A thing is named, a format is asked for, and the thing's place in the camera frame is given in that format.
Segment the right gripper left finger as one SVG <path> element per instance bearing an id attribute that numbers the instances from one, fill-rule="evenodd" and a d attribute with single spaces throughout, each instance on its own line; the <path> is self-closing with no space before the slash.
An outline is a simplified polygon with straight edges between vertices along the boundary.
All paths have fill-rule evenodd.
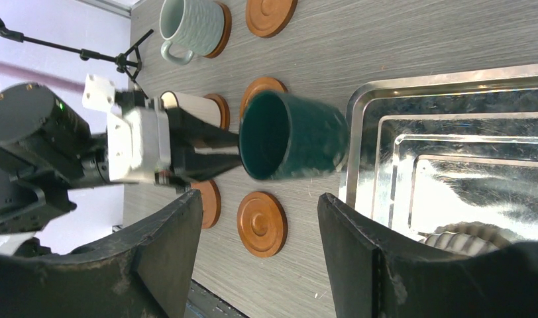
<path id="1" fill-rule="evenodd" d="M 0 254 L 0 317 L 183 317 L 202 218 L 191 190 L 69 254 Z"/>

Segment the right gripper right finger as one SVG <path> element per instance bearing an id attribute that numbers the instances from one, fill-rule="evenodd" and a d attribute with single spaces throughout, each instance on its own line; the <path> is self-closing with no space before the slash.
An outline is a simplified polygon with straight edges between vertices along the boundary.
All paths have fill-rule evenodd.
<path id="1" fill-rule="evenodd" d="M 317 214 L 337 317 L 538 317 L 538 242 L 466 258 L 331 193 L 319 197 Z"/>

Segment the dark teal mug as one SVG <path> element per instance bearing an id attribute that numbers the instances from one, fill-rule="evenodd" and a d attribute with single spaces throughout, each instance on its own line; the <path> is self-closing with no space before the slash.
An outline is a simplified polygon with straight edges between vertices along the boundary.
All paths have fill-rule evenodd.
<path id="1" fill-rule="evenodd" d="M 260 181 L 316 178 L 347 162 L 350 127 L 327 103 L 272 90 L 248 103 L 239 130 L 247 174 Z"/>

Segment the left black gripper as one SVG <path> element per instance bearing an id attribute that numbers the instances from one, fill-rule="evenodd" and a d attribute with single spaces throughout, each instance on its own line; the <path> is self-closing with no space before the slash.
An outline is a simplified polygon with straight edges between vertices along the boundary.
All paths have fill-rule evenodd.
<path id="1" fill-rule="evenodd" d="M 0 92 L 0 235 L 36 232 L 76 209 L 71 189 L 109 185 L 107 137 L 51 89 Z"/>

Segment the ribbed grey cup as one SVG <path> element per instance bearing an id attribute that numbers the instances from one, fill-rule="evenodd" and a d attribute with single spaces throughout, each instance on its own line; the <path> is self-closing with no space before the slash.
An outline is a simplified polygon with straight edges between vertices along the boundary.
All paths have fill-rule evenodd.
<path id="1" fill-rule="evenodd" d="M 503 249 L 519 240 L 521 237 L 509 229 L 475 221 L 437 227 L 420 242 L 453 254 L 475 257 Z"/>

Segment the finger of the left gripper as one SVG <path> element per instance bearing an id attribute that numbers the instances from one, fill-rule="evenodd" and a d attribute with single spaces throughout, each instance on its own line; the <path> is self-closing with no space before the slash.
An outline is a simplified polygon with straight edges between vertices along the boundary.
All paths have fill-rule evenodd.
<path id="1" fill-rule="evenodd" d="M 207 123 L 181 107 L 167 109 L 166 114 L 171 152 L 238 146 L 238 134 Z"/>
<path id="2" fill-rule="evenodd" d="M 175 177 L 184 182 L 204 182 L 242 165 L 238 154 L 200 154 L 179 151 L 171 157 Z"/>

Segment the ribbed clear glass cup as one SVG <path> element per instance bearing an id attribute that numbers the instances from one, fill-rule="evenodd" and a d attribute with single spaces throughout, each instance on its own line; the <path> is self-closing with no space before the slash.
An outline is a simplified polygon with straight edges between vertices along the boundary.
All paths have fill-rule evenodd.
<path id="1" fill-rule="evenodd" d="M 180 107 L 206 123 L 220 127 L 218 106 L 210 99 L 173 91 L 164 92 L 160 99 L 165 109 Z"/>

